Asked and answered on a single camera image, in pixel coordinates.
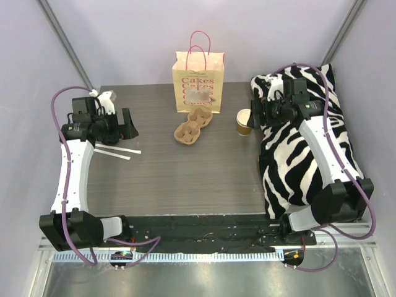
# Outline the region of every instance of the gray wooden tabletop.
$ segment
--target gray wooden tabletop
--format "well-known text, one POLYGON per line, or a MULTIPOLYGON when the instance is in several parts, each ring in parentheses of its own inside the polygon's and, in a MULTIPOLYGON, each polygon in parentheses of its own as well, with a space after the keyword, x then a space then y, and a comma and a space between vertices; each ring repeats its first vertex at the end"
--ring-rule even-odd
POLYGON ((116 146, 141 150, 129 161, 94 153, 88 177, 93 215, 262 213, 257 158, 259 131, 236 132, 236 114, 249 108, 248 83, 224 84, 222 110, 191 146, 175 141, 187 120, 177 113, 173 85, 110 86, 116 109, 128 107, 139 136, 116 146))

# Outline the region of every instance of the paper cup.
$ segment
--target paper cup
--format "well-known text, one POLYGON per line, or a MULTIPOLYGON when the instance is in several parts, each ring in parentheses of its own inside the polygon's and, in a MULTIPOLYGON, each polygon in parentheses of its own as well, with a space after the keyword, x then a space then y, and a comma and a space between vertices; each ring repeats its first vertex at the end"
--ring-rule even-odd
POLYGON ((240 110, 236 115, 236 128, 240 136, 248 136, 252 132, 252 128, 248 127, 248 120, 250 117, 250 110, 240 110))

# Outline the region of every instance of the pink bag handle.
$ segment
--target pink bag handle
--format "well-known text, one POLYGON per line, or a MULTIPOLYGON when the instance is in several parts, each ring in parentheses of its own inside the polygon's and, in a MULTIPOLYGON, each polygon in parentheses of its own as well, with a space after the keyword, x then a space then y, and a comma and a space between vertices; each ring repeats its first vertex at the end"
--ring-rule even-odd
POLYGON ((205 51, 204 51, 204 49, 201 48, 199 45, 190 46, 190 48, 188 49, 187 58, 186 58, 186 70, 187 70, 188 56, 189 56, 190 53, 191 53, 191 49, 192 49, 192 48, 195 48, 195 47, 200 48, 200 50, 202 51, 202 54, 204 54, 204 59, 205 59, 205 70, 206 70, 206 56, 205 56, 205 51))
POLYGON ((191 36, 190 36, 190 48, 191 48, 192 36, 193 36, 195 33, 197 33, 197 32, 201 32, 201 33, 205 34, 206 37, 209 39, 209 48, 208 48, 208 55, 209 55, 209 53, 210 53, 210 37, 209 37, 209 35, 207 35, 206 32, 204 32, 204 31, 202 31, 202 30, 194 31, 194 32, 191 34, 191 36))

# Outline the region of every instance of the zebra print blanket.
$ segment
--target zebra print blanket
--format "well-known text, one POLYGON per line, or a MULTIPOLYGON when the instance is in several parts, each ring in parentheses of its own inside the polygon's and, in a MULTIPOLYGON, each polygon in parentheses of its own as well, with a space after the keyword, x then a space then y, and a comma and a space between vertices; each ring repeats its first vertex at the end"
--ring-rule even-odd
MULTIPOLYGON (((348 161, 363 177, 353 158, 352 145, 348 138, 344 117, 335 94, 335 81, 330 64, 319 68, 327 79, 329 88, 329 118, 334 134, 348 161)), ((294 79, 305 77, 311 100, 325 101, 322 79, 308 67, 292 66, 276 74, 279 78, 294 79)), ((254 98, 260 100, 268 94, 265 75, 257 75, 251 80, 254 98)), ((265 197, 265 209, 270 218, 278 218, 290 205, 308 205, 322 189, 322 178, 312 152, 298 132, 286 123, 283 126, 261 126, 264 138, 259 156, 260 175, 265 197)))

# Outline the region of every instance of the wall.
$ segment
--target wall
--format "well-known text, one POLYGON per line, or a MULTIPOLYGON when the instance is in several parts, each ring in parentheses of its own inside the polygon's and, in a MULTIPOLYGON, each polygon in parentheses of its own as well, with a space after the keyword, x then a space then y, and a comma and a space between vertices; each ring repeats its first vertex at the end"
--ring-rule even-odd
MULTIPOLYGON (((320 64, 353 0, 49 0, 94 85, 172 83, 174 52, 205 30, 225 81, 320 64)), ((194 43, 207 46, 204 35, 194 43)))
MULTIPOLYGON (((2 3, 0 40, 0 295, 25 297, 61 165, 51 97, 81 81, 35 1, 2 3)), ((73 95, 60 98, 62 118, 73 95)))
POLYGON ((356 158, 376 187, 375 237, 389 280, 396 274, 395 11, 395 1, 368 1, 333 61, 356 158))

